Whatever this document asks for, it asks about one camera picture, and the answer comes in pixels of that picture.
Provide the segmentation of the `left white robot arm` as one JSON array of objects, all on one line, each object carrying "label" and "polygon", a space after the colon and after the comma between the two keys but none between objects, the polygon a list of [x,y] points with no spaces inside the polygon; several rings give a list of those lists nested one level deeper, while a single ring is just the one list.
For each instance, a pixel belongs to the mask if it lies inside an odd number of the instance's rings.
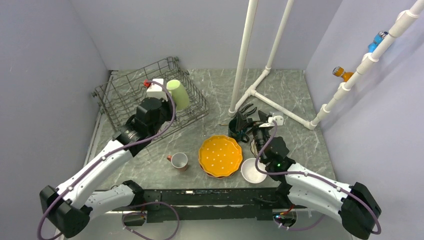
[{"label": "left white robot arm", "polygon": [[96,194],[97,187],[117,168],[132,160],[153,140],[164,134],[176,118],[176,102],[172,97],[147,97],[141,101],[124,125],[103,150],[74,176],[57,187],[47,185],[40,193],[43,215],[37,227],[41,240],[42,227],[49,220],[59,234],[72,238],[90,220],[120,207],[137,210],[146,203],[145,191],[127,180],[117,187]]}]

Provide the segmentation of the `light green mug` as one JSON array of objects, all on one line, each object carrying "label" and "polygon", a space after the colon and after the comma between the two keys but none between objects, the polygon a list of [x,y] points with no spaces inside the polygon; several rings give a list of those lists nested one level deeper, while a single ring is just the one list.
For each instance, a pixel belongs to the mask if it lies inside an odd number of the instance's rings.
[{"label": "light green mug", "polygon": [[177,111],[186,109],[190,104],[190,97],[184,85],[177,79],[172,79],[166,84],[167,90],[171,93]]}]

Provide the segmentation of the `grey wire dish rack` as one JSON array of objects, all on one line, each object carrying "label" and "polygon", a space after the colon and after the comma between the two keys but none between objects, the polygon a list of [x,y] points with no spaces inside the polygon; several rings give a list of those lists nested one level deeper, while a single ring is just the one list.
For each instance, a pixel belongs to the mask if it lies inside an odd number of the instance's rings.
[{"label": "grey wire dish rack", "polygon": [[137,131],[149,137],[163,131],[153,143],[204,118],[210,108],[177,56],[135,70],[113,70],[91,94],[114,134],[135,138]]}]

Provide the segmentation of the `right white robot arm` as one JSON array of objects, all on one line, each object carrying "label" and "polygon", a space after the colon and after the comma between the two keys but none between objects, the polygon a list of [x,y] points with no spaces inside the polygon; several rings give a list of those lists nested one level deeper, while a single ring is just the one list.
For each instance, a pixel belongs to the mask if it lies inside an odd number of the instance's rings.
[{"label": "right white robot arm", "polygon": [[381,234],[382,210],[364,184],[332,180],[296,162],[288,156],[290,151],[284,139],[276,136],[283,117],[259,110],[259,120],[253,120],[250,115],[255,112],[255,109],[237,111],[234,132],[252,134],[257,150],[254,167],[279,182],[275,200],[280,207],[295,205],[312,209],[338,221],[348,233],[361,240]]}]

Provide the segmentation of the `small red-brown mug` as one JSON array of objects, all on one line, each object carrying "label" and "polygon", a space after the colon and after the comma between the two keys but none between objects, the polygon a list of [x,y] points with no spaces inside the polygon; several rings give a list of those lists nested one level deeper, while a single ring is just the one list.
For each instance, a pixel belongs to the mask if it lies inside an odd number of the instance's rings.
[{"label": "small red-brown mug", "polygon": [[173,155],[168,155],[166,159],[172,164],[172,166],[181,171],[184,172],[188,168],[188,157],[183,152],[177,152]]}]

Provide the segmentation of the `dark green mug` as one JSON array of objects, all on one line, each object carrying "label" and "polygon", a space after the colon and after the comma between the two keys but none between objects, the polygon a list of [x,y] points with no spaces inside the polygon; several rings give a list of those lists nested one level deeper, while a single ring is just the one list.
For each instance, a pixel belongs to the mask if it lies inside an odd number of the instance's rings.
[{"label": "dark green mug", "polygon": [[242,117],[236,115],[228,123],[227,136],[235,139],[236,142],[248,143],[250,141],[248,131],[251,127],[250,123],[245,123]]}]

